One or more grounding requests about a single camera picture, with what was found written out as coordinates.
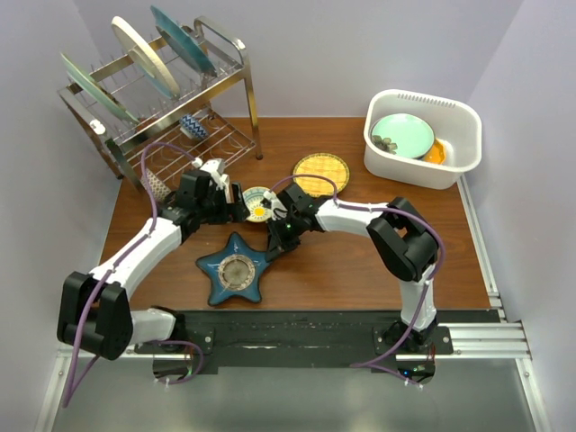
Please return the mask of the black dish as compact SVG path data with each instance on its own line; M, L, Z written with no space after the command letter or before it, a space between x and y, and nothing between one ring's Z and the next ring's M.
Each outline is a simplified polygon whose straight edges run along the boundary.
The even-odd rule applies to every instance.
M232 232L222 250L198 258L195 264L211 281L209 306L233 297L262 301L259 280L269 267L266 253L253 249L239 233Z

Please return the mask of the yellow patterned plate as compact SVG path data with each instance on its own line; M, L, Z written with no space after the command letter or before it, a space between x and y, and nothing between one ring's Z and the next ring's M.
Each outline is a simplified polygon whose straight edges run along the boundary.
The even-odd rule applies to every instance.
M348 184L347 163L331 153L314 153L303 157L292 170L295 182L312 197L341 192Z

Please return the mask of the mint green flower plate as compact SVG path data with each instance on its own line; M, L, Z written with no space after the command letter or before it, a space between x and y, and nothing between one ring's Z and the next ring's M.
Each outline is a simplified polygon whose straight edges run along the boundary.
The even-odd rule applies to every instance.
M382 117L372 126L369 136L379 150L409 159L423 158L436 138L426 121L408 113Z

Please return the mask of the orange polka dot plate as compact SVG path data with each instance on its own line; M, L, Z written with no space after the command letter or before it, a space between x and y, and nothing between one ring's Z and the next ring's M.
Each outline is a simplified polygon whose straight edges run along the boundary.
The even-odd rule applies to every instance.
M445 144L441 139L435 139L430 150L426 153L422 160L431 164L443 165L446 162L446 158L447 150Z

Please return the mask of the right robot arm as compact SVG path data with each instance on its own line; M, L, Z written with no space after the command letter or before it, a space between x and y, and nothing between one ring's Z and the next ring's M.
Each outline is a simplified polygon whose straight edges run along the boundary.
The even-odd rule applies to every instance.
M265 191L262 204L273 213L266 223L268 262L295 250L305 232L369 238L386 269L399 280L402 307L397 327L403 347L419 354L432 344L437 326L433 279L444 245L408 200L370 204L329 195L314 198L292 183L280 193Z

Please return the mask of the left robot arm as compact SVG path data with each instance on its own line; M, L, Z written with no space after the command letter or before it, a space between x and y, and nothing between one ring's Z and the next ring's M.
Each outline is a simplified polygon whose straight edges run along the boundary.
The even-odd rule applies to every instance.
M63 284L57 338L108 360L130 345L156 342L180 351L186 331L176 312L151 307L131 310L130 299L147 275L202 225L244 221L249 215L238 183L218 184L200 169L186 171L178 189L154 201L140 232L106 262Z

